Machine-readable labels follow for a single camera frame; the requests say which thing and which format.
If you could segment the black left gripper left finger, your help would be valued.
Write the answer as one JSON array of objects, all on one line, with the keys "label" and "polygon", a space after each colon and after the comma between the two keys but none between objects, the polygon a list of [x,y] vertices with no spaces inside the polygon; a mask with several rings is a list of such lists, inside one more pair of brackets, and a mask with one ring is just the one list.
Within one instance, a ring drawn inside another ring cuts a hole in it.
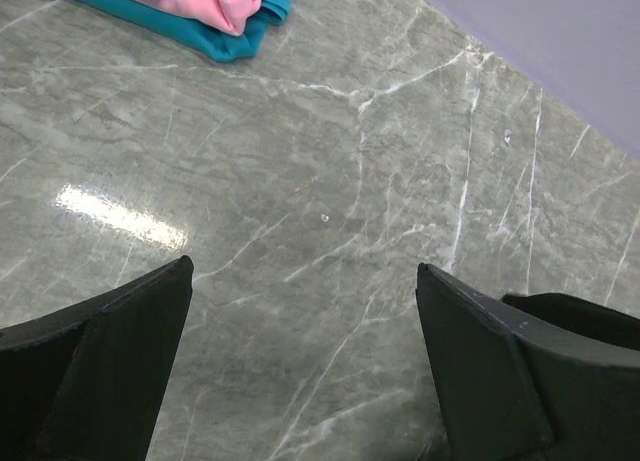
[{"label": "black left gripper left finger", "polygon": [[143,460],[189,310],[182,256],[1,331],[4,460]]}]

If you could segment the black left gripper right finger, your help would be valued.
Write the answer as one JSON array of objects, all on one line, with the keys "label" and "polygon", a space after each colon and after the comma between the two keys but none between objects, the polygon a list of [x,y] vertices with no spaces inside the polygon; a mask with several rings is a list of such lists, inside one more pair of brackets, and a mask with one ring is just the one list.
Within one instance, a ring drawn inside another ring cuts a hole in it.
[{"label": "black left gripper right finger", "polygon": [[455,460],[635,460],[639,321],[563,293],[484,295],[431,264],[416,302]]}]

